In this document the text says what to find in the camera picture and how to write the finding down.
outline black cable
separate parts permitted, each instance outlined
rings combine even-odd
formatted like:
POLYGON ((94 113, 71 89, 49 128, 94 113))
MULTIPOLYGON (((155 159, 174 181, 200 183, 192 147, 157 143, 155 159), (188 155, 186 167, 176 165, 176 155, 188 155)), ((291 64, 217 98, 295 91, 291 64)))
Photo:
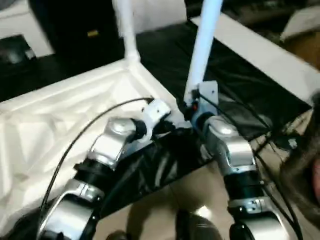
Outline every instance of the black cable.
MULTIPOLYGON (((290 215, 292 217, 292 221, 294 223, 294 227, 293 230, 296 233, 296 236, 298 237, 299 240, 303 240, 303 234, 302 234, 302 230, 297 218, 296 213, 294 212, 289 200, 287 199, 287 197, 285 196, 285 194, 283 193, 280 185, 277 183, 276 177, 273 175, 271 169, 269 168, 269 166, 266 164, 266 162, 263 160, 263 158, 260 155, 255 155, 255 157, 260 161, 261 165, 263 166, 263 168, 265 169, 266 174, 268 175, 268 177, 271 179, 271 181, 274 182, 274 185, 276 187, 276 189, 278 190, 278 192, 280 193, 286 207, 288 208, 290 215)), ((281 208, 281 206, 276 203, 277 208, 279 208, 279 210, 281 211, 281 213, 283 214, 284 210, 281 208)))
MULTIPOLYGON (((207 101, 208 103, 210 103, 211 105, 213 105, 217 110, 219 110, 238 130, 239 134, 242 137, 245 137, 240 131, 239 131, 239 127, 237 122, 229 115, 227 114, 225 111, 223 111, 217 104, 215 104, 214 102, 212 102, 210 99, 208 99, 207 97, 203 96, 202 94, 198 93, 199 97, 203 98, 205 101, 207 101)), ((272 200, 272 202, 274 203, 274 205, 279 209, 279 211, 283 214, 283 216, 285 217, 285 219, 289 222, 289 224, 291 225, 291 227, 293 228, 296 236, 298 237, 299 240, 303 240, 303 235, 302 235, 302 231, 301 231, 301 227, 297 218, 297 215, 295 214, 294 210, 292 209, 291 204, 289 203, 288 199, 286 198, 286 196, 284 195, 283 191, 281 190, 280 186, 278 185, 276 178, 273 176, 272 171, 270 170, 269 166, 266 164, 266 162, 263 160, 263 158, 261 156, 259 156, 259 152, 271 141, 271 139, 273 138, 273 136, 267 137, 266 140, 264 141, 264 143, 262 145, 260 145, 258 147, 258 149, 254 152, 254 156, 261 162, 263 168, 265 169, 268 177, 274 182, 276 189, 278 190, 278 192, 280 193, 286 207, 288 208, 290 215, 292 217, 292 220, 290 219, 290 217, 288 216, 288 214, 285 212, 285 210, 280 206, 280 204, 276 201, 276 199, 271 196, 272 194, 270 193, 270 191, 267 189, 265 192, 266 194, 270 197, 270 199, 272 200)))
POLYGON ((99 115, 97 115, 94 119, 92 119, 80 132, 79 134, 75 137, 75 139, 70 143, 70 145, 68 146, 68 148, 65 150, 64 154, 62 155, 58 165, 56 166, 55 168, 55 171, 53 173, 53 176, 51 178, 51 181, 49 183, 49 186, 45 192, 45 195, 43 197, 43 200, 42 200, 42 203, 41 203, 41 206, 40 206, 40 212, 39 212, 39 222, 41 223, 41 220, 42 220, 42 213, 45 209, 45 206, 48 202, 48 198, 49 198, 49 195, 50 195, 50 192, 51 192, 51 189, 55 183, 55 180, 57 178, 57 175, 60 171, 60 168, 65 160, 65 158, 67 157, 68 153, 70 152, 71 148, 74 146, 74 144, 76 143, 76 141, 85 133, 85 131, 90 128, 98 119, 100 119, 102 116, 104 116, 105 114, 109 113, 110 111, 116 109, 116 108, 119 108, 123 105, 126 105, 126 104, 129 104, 129 103, 133 103, 133 102, 137 102, 137 101, 152 101, 153 98, 151 97, 141 97, 141 98, 135 98, 135 99, 131 99, 131 100, 128 100, 128 101, 124 101, 124 102, 121 102, 117 105, 114 105, 112 107, 110 107, 109 109, 101 112, 99 115))

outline floor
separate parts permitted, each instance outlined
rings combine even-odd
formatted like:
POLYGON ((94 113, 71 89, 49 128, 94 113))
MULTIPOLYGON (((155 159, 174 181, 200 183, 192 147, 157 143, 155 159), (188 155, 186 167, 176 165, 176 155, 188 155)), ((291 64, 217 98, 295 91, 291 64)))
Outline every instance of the floor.
MULTIPOLYGON (((298 130, 303 131, 307 122, 305 121, 302 125, 297 123, 296 125, 300 124, 298 130)), ((255 148, 257 142, 263 141, 262 138, 253 141, 252 147, 255 148)), ((276 148, 274 151, 270 145, 261 153, 275 172, 286 155, 286 152, 280 149, 276 148)), ((228 196, 223 178, 219 174, 217 163, 213 162, 102 219, 94 239, 105 240, 109 234, 123 230, 130 233, 133 240, 174 240, 176 212, 178 209, 187 209, 210 219, 219 229, 222 237, 228 240, 229 227, 233 219, 227 212, 227 202, 228 196)), ((320 239, 320 231, 311 225, 299 210, 294 209, 302 227, 304 239, 320 239)), ((289 226, 287 229, 291 239, 295 240, 293 231, 289 226)))

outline white pole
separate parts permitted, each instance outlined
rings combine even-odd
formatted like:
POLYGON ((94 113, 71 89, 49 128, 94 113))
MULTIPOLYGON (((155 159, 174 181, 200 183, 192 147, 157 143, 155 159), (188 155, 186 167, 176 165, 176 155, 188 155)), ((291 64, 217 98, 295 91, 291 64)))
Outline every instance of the white pole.
POLYGON ((139 62, 140 55, 137 50, 136 34, 134 31, 134 16, 131 1, 118 0, 120 8, 120 24, 122 27, 125 58, 129 62, 139 62))
POLYGON ((201 10, 201 22, 195 39, 188 80, 184 92, 184 102, 192 103, 191 91, 203 81, 208 58, 214 40, 217 21, 223 0, 204 0, 201 10))

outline black fabric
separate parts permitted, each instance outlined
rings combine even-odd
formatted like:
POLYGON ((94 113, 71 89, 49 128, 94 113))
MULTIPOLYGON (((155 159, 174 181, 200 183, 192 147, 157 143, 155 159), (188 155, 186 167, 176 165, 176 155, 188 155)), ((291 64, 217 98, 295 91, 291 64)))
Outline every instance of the black fabric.
MULTIPOLYGON (((137 38, 143 65, 180 100, 196 34, 197 27, 188 22, 137 38)), ((310 108, 217 40, 213 42, 205 80, 218 82, 219 106, 234 118, 248 140, 278 129, 310 108)))

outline metal bracket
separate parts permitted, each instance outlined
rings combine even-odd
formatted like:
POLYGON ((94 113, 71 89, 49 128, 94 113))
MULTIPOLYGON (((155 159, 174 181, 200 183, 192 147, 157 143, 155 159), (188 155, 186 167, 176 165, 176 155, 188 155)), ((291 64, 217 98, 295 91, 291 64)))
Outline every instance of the metal bracket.
POLYGON ((135 133, 136 125, 130 118, 110 118, 104 133, 97 137, 89 150, 88 158, 115 170, 125 145, 135 133))
MULTIPOLYGON (((205 96, 210 101, 218 105, 218 83, 216 81, 201 82, 198 86, 198 90, 201 95, 205 96)), ((202 114, 208 112, 214 115, 218 114, 217 109, 212 104, 200 97, 198 100, 198 109, 191 119, 191 124, 193 126, 196 126, 197 119, 202 114)))
POLYGON ((204 124, 207 150, 216 155, 223 176, 257 169, 250 144, 236 128, 221 116, 212 116, 204 124))
MULTIPOLYGON (((94 201, 100 201, 105 196, 104 192, 95 186, 86 184, 85 182, 81 182, 76 179, 69 180, 66 183, 62 191, 62 194, 56 198, 52 207, 47 212, 46 216, 42 219, 36 239, 40 239, 44 231, 55 232, 56 228, 60 229, 63 227, 58 221, 59 218, 62 217, 62 216, 59 216, 59 213, 64 212, 64 211, 61 211, 61 209, 63 209, 65 205, 77 206, 77 204, 73 204, 70 201, 65 201, 64 204, 62 204, 61 207, 59 207, 61 202, 64 201, 64 198, 66 197, 66 195, 74 195, 74 196, 80 197, 81 199, 87 200, 88 202, 91 202, 91 203, 93 203, 94 201)), ((75 217, 77 217, 78 214, 79 215, 82 214, 81 216, 82 218, 85 216, 85 218, 81 219, 80 221, 81 223, 84 224, 84 221, 90 218, 92 211, 89 208, 81 207, 80 205, 78 206, 77 209, 78 209, 77 212, 73 212, 72 214, 75 217)), ((64 222, 64 224, 72 225, 73 223, 64 222)), ((81 234, 82 234, 81 229, 79 229, 79 231, 76 231, 76 232, 72 231, 73 236, 81 235, 81 234)))

